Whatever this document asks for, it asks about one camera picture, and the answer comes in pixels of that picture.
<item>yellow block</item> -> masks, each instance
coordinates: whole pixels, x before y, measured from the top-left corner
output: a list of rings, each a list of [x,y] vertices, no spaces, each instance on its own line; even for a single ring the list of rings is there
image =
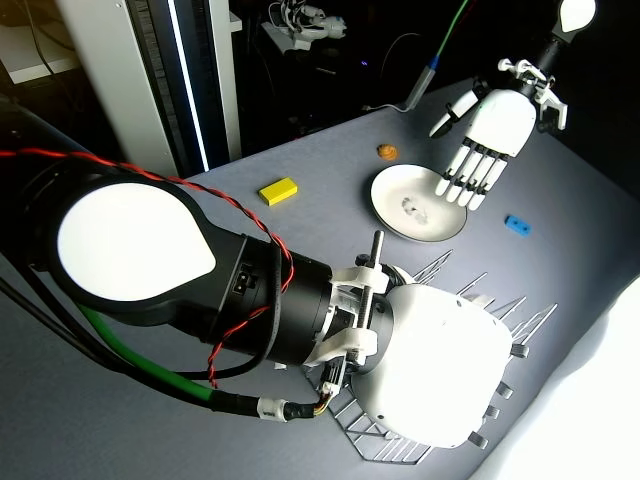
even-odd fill
[[[298,191],[298,186],[291,178],[286,177],[282,180],[278,180],[276,183],[272,183],[268,187],[264,187],[258,193],[262,199],[269,205],[275,205],[282,200],[295,195]]]

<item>plate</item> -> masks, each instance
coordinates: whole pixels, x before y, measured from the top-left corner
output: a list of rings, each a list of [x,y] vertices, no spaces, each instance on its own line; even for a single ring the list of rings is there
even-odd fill
[[[394,165],[371,185],[378,218],[399,235],[418,242],[440,242],[456,235],[467,221],[467,209],[436,196],[440,175],[418,165]]]

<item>blue block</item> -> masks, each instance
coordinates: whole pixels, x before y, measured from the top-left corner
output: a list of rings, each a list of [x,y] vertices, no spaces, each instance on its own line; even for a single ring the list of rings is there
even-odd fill
[[[523,237],[527,237],[531,233],[531,225],[522,221],[518,217],[514,217],[513,215],[509,215],[504,221],[504,224],[507,228],[519,233]]]

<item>white robotic hand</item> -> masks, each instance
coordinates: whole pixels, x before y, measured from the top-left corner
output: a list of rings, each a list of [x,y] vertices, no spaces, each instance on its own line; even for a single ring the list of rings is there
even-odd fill
[[[549,107],[558,110],[558,128],[563,130],[566,125],[567,106],[551,91],[553,77],[547,78],[526,60],[514,65],[503,59],[498,69],[531,85],[535,95],[530,100],[515,90],[493,90],[480,101],[462,146],[436,187],[436,195],[445,195],[448,202],[457,202],[469,210],[476,210],[482,204],[507,166],[508,158],[518,155],[527,142],[537,117],[532,102],[540,105],[540,116]],[[448,107],[448,113],[436,123],[429,136],[446,133],[453,122],[478,103],[482,94],[479,90],[465,93]]]

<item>green cable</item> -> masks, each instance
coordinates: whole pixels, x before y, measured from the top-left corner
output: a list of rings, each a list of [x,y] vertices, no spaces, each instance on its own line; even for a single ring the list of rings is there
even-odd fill
[[[107,324],[102,320],[102,318],[100,318],[100,315],[98,313],[82,305],[78,305],[78,308],[89,321],[100,338],[102,338],[102,340],[104,340],[104,342],[123,359],[131,363],[133,366],[144,370],[161,382],[172,385],[173,387],[176,387],[183,392],[186,392],[189,395],[193,395],[194,397],[201,400],[209,400],[209,397],[211,396],[213,390],[192,382],[191,380],[188,380],[178,375],[177,373],[171,372],[166,368],[153,363],[148,358],[145,358],[142,355],[134,352],[124,343],[122,343],[118,339],[118,337],[115,336],[115,334],[111,331]]]
[[[442,43],[440,44],[440,48],[438,49],[438,52],[436,53],[436,57],[440,57],[440,55],[442,54],[442,51],[444,50],[444,46],[449,41],[449,37],[451,36],[451,33],[453,32],[453,29],[456,26],[456,23],[458,23],[458,18],[460,18],[460,15],[462,14],[462,11],[464,10],[464,7],[467,6],[468,2],[469,2],[469,0],[464,0],[462,2],[462,5],[460,5],[460,8],[458,9],[458,13],[456,13],[456,16],[453,17],[453,21],[451,22],[451,25],[449,25],[449,30],[447,30],[447,34],[444,36],[444,40],[442,40]]]

